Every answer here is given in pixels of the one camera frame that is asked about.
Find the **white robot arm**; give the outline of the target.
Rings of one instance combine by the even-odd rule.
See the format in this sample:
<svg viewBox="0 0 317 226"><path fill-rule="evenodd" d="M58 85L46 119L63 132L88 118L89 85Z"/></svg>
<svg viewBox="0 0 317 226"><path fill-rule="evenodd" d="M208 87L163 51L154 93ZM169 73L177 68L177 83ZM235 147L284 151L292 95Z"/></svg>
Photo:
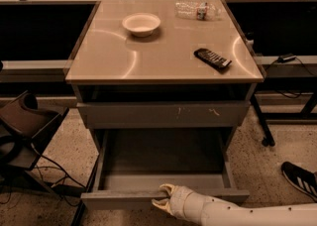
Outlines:
<svg viewBox="0 0 317 226"><path fill-rule="evenodd" d="M317 204L246 208L173 184L162 184L168 198L153 199L156 208L199 226L317 226Z"/></svg>

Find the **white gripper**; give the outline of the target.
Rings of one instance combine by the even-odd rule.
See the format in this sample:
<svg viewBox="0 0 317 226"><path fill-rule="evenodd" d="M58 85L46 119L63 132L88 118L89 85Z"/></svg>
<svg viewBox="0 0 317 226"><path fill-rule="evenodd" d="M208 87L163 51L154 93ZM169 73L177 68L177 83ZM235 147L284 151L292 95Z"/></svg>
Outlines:
<svg viewBox="0 0 317 226"><path fill-rule="evenodd" d="M152 205L177 219L186 221L200 221L201 213L205 203L205 196L199 194L186 186L178 186L164 183L159 188L167 193L170 198L152 200Z"/></svg>

